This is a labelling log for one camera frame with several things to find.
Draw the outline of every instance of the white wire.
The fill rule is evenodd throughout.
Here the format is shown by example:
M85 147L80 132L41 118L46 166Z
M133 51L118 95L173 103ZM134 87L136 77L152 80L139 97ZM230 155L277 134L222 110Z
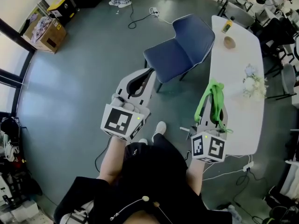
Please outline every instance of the white wire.
M149 8L149 13L150 14L152 14L153 16L155 16L155 17L157 17L158 18L158 20L162 20L162 21L164 21L164 22L166 22L166 23L168 23L168 24L170 24L170 25L172 25L172 23L170 23L170 22L168 22L168 21L166 21L166 20L164 20L164 19L162 19L162 18L160 18L157 14L155 14L155 13L153 13L154 12L154 8L153 7L150 7Z
M203 174L211 167L213 166L215 163L212 163L209 167L206 168L206 170L203 172Z
M229 156L232 156L232 157L235 157L235 158L242 158L242 157L245 157L245 156L248 156L249 157L249 160L248 160L248 163L250 163L250 156L249 155L243 155L243 156L234 156L234 155L228 155L227 157L229 157ZM213 163L213 164L211 164L209 167L207 167L206 169L205 169L205 171L203 172L203 174L211 167L211 166L213 166L215 163ZM233 172L230 172L230 173L224 173L224 174L220 174L220 175L218 175L218 176L216 176L216 177L220 177L220 176L222 176L222 175L226 175L226 174L232 174L232 173L236 173L236 172L240 172L240 171L243 171L243 169L240 169L240 170L238 170L238 171L233 171ZM214 178L216 178L216 177L210 177L210 178L206 178L206 179L203 179L203 181L205 181L205 180L209 180L209 179L214 179Z
M218 176L216 176L216 177L220 177L220 176L223 176L223 175L226 175L226 174L237 173L237 172L240 172L240 171L243 171L243 169L240 169L240 170L237 170L237 171L233 171L233 172L230 172L230 173L220 174L220 175L218 175ZM205 181L205 180L209 180L209 179L214 179L214 178L216 178L216 177L206 178L206 179L203 179L203 181Z

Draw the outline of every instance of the bouquet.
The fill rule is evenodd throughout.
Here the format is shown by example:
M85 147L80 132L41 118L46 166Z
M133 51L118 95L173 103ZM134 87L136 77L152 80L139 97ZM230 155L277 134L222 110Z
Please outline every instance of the bouquet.
M265 99L268 88L268 86L265 85L267 79L259 77L257 70L251 64L245 68L245 73L246 78L243 79L243 95L248 98L254 97L256 100Z

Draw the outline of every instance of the black cable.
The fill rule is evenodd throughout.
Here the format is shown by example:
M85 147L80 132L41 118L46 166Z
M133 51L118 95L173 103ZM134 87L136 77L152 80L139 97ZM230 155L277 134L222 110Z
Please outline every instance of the black cable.
M47 195L45 195L44 193L43 193L43 195L51 202L51 203L53 203L55 206L58 206L55 202L53 202L51 199L49 199L49 197L47 196Z
M249 180L250 180L250 178L248 177L248 170L247 170L247 172L246 172L245 175L242 175L242 176L238 177L237 181L235 182L236 186L241 186L241 185L245 182L245 180L247 180L247 182L246 182L244 188L241 189L241 191L239 191L239 192L233 197L233 202L235 202L236 204L237 204L237 202L236 202L235 198L236 198L237 196L239 196L239 195L240 195L240 194L247 188L247 186L248 186L248 183L249 183Z
M250 169L249 169L248 171L253 175L253 178L254 178L256 181L264 180L265 183L266 183L266 188L268 189L268 186L269 186L269 185L268 185L268 181L267 181L267 179L266 179L265 177L262 177L262 178L256 178L255 174L252 173Z
M151 15L153 15L153 14L154 14L154 13L150 13L150 14L147 15L146 17L143 17L142 19L135 20L135 21L132 20L132 18L131 18L131 21L132 21L132 22L128 25L128 28L129 28L129 29L135 29L135 28L137 27L137 25L136 25L136 22L137 22L137 21L142 21L142 20L146 19L147 17L149 17L149 16L151 16Z
M250 178L249 178L249 176L248 176L248 173L251 173L256 181L260 181L260 180L264 179L265 182L266 182L266 185L267 185L267 187L268 187L268 182L267 182L267 179L266 179L266 178L264 178L264 177L263 177L263 178L260 178L260 179L256 178L256 176L254 175L254 173L252 173L251 170L250 170L250 168L248 168L246 174L245 174L245 175L242 175L242 176L240 176L240 177L238 177L237 181L235 182L236 186L240 186L240 185L242 185L242 184L247 180L247 182L246 182L244 188L241 189L241 191L239 191L239 192L233 197L233 202L234 202L239 208L241 208L243 211L245 211L245 212L251 217L251 219L252 219L252 221L253 221L254 223L256 223L256 224L261 224L261 222L258 222L256 219L260 219L260 220L262 220L262 222L263 222L263 219L262 219L262 218L260 218L260 217L258 217L258 216L253 216L253 215L251 215L249 212L247 212L247 211L246 211L246 210L245 210L245 209L244 209L244 208L243 208L243 207L242 207L242 206L235 200L236 197L239 196L239 195L240 195L240 194L241 194L241 193L248 187L248 184L249 184L249 181L250 181Z
M186 157L184 158L184 160L186 161L188 159L189 153L192 153L192 151L188 151Z
M106 149L108 148L111 138L112 138L112 136L110 136L106 148L105 148L105 149L103 150L103 152L100 153L99 156L94 160L94 165L95 165L95 168L97 169L98 172L100 172L100 171L98 170L98 167L97 167L97 160L98 160L98 158L99 158L99 157L106 151Z
M143 17L142 19L139 19L139 20L133 20L132 15L133 15L133 13L134 13L134 9L133 9L133 3L132 3L131 0L130 0L130 2L131 2L131 7L132 7L132 12L131 12L131 15L130 15L130 19L131 19L132 22L128 25L128 28L129 28L129 29L135 29L135 28L137 27L137 24L136 24L137 21L142 21L142 20L146 19L147 17L153 15L154 13L150 13L149 15Z

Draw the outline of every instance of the green fabric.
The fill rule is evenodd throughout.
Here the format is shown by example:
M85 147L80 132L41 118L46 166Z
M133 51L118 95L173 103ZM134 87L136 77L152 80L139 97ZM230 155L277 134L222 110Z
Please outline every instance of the green fabric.
M220 113L221 110L224 106L224 95L223 95L223 90L224 84L218 83L215 79L211 79L200 102L199 105L196 109L195 115L194 115L194 120L195 122L199 123L200 122L200 112L201 109L204 105L204 102L206 100L206 97L210 94L213 95L213 100L214 100L214 112L212 114L212 119L213 121L218 121L220 128L228 133L232 133L232 130L226 129L225 126L223 125L222 121L220 120Z

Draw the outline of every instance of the concrete floor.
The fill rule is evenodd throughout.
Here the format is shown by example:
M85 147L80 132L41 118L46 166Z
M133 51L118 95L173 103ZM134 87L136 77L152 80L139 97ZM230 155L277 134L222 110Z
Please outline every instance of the concrete floor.
M172 26L149 17L130 30L131 8L118 9L104 0L96 8L81 9L66 26L68 36L55 54L37 52L32 59L21 92L18 117L24 131L27 165L44 193L59 203L76 176L96 177L94 160L106 147L108 136L100 130L102 114L120 80L143 67L142 52L174 36ZM197 14L211 25L218 7L212 0L133 0L135 19L146 16L157 7L167 21ZM272 61L265 61L269 68ZM210 57L188 73L182 82L174 79L153 92L149 105L152 115L136 140L150 140L156 124L168 124L166 137L185 156L190 141L180 126L193 124L193 115L209 79ZM269 93L280 93L280 76L269 81ZM266 100L263 129L253 171L265 176L269 186L278 184L285 168L284 144L289 129L297 127L297 110L291 99ZM215 164L204 178L241 169L248 161L228 157ZM242 187L235 181L243 172L204 181L203 199L210 208L231 201ZM250 181L238 201L252 214L266 214L261 201L267 188L263 182ZM46 212L55 206L40 198Z

